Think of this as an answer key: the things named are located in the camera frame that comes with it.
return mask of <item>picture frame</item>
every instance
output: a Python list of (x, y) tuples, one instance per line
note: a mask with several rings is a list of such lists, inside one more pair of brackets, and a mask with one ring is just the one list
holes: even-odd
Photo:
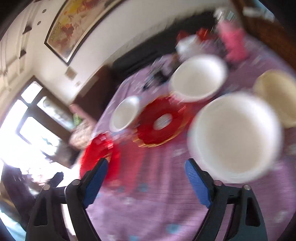
[(126, 0), (66, 0), (47, 33), (44, 44), (66, 65), (97, 25)]

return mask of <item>red object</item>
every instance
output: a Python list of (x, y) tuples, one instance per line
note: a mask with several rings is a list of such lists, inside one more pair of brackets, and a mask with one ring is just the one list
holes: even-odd
[[(155, 129), (155, 122), (165, 114), (171, 117), (170, 123), (162, 129)], [(136, 128), (139, 146), (161, 145), (177, 136), (189, 121), (188, 108), (184, 103), (178, 102), (170, 96), (158, 97), (148, 104), (138, 118)]]
[(187, 33), (186, 31), (184, 30), (181, 30), (178, 35), (177, 35), (177, 43), (181, 40), (181, 39), (184, 39), (186, 37), (188, 37), (190, 34)]
[(208, 29), (206, 29), (206, 28), (200, 28), (196, 32), (196, 35), (199, 37), (201, 42), (211, 39), (210, 31)]
[(112, 181), (118, 178), (120, 151), (108, 133), (99, 134), (85, 149), (81, 159), (80, 177), (83, 177), (87, 171), (92, 170), (101, 158), (108, 157), (111, 157), (111, 159), (105, 180)]
[(219, 37), (227, 49), (226, 60), (238, 63), (248, 57), (248, 52), (244, 46), (245, 31), (235, 24), (221, 21), (217, 24)]

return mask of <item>red plate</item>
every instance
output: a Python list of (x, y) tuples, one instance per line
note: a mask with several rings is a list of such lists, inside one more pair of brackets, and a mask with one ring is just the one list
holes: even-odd
[(175, 138), (189, 121), (188, 108), (170, 96), (158, 97), (138, 117), (134, 142), (156, 147)]

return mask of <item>pink bottle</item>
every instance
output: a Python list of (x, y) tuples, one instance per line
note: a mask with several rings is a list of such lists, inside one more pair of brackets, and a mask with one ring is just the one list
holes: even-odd
[(216, 30), (227, 49), (227, 61), (240, 62), (247, 58), (248, 53), (244, 47), (245, 31), (242, 28), (220, 16)]

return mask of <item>white plate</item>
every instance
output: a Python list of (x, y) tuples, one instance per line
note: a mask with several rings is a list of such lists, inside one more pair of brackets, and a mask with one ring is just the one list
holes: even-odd
[(195, 102), (212, 97), (227, 79), (226, 63), (215, 55), (199, 55), (185, 61), (170, 79), (176, 99)]
[(264, 175), (282, 147), (282, 129), (273, 109), (243, 92), (206, 105), (193, 119), (188, 149), (201, 169), (225, 183)]
[(137, 96), (125, 98), (114, 110), (110, 119), (110, 130), (119, 132), (127, 128), (138, 116), (140, 103)]

